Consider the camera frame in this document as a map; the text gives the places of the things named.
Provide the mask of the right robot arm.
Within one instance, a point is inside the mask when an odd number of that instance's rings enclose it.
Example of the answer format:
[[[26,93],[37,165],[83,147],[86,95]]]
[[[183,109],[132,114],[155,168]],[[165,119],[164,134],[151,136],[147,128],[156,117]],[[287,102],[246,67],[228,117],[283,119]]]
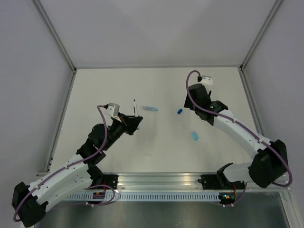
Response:
[[[287,171],[286,145],[252,132],[221,101],[212,101],[201,83],[187,89],[184,107],[211,126],[223,131],[250,156],[251,162],[228,163],[217,171],[216,182],[223,189],[236,181],[252,181],[261,188],[273,184]]]

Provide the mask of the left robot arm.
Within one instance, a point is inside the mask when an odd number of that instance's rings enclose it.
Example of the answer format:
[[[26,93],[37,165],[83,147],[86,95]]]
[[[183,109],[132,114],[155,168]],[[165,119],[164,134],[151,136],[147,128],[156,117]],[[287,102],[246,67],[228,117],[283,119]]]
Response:
[[[82,189],[98,189],[103,184],[103,173],[97,164],[123,134],[133,135],[141,116],[118,114],[112,124],[96,124],[85,143],[67,162],[46,176],[30,184],[20,182],[14,188],[13,220],[29,228],[41,221],[59,202]]]

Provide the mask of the white whiteboard marker pen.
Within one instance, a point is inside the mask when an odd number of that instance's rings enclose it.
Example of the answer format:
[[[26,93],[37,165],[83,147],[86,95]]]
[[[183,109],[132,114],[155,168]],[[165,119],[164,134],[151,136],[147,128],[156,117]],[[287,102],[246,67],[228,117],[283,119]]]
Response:
[[[139,116],[138,107],[135,99],[133,100],[133,111],[134,111],[134,116]]]

